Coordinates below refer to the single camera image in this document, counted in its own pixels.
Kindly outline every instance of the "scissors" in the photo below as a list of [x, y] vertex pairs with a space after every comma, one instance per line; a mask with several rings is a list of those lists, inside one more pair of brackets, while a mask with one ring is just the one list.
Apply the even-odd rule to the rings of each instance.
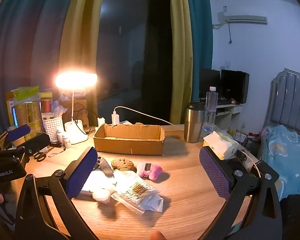
[[48, 151], [41, 153], [37, 152], [36, 154], [33, 155], [33, 158], [37, 160], [37, 162], [42, 162], [46, 157], [47, 153], [50, 152], [54, 147], [51, 147]]

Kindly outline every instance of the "wooden desk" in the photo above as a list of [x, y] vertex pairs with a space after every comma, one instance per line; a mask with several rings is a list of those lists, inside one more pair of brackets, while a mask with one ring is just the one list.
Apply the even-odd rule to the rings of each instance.
[[[166, 140], [163, 156], [124, 155], [135, 165], [139, 162], [156, 162], [163, 167], [161, 182], [151, 182], [164, 198], [163, 212], [146, 211], [135, 215], [123, 204], [111, 199], [109, 204], [73, 199], [74, 206], [100, 240], [147, 240], [151, 231], [160, 230], [168, 240], [197, 240], [212, 222], [224, 203], [199, 162], [202, 142], [185, 143], [183, 125], [164, 126]], [[73, 145], [65, 152], [38, 163], [31, 158], [27, 173], [36, 177], [50, 176], [55, 170], [65, 169], [76, 160], [88, 146], [94, 146], [92, 135], [86, 142]], [[99, 153], [106, 159], [123, 155]], [[58, 228], [67, 233], [52, 198], [48, 197], [51, 212]], [[239, 215], [242, 218], [248, 202]]]

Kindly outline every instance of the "air conditioner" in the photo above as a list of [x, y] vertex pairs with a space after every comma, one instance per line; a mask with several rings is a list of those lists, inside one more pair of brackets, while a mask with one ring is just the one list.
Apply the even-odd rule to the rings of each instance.
[[268, 24], [267, 17], [253, 16], [253, 15], [226, 16], [226, 22], [229, 22], [229, 23]]

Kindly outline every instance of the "bed frame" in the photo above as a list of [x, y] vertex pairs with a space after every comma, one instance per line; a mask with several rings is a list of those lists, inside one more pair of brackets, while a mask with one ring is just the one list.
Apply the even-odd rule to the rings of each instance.
[[300, 73], [285, 68], [271, 82], [264, 126], [269, 124], [300, 133]]

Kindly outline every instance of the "white lamp base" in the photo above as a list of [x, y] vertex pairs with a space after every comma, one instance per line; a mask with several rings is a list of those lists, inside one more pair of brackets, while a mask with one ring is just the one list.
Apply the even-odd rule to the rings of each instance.
[[75, 124], [74, 121], [66, 122], [65, 130], [69, 135], [69, 140], [71, 144], [84, 142], [88, 139], [88, 135], [84, 134], [85, 132], [83, 130], [83, 125], [81, 120], [77, 120], [77, 124]]

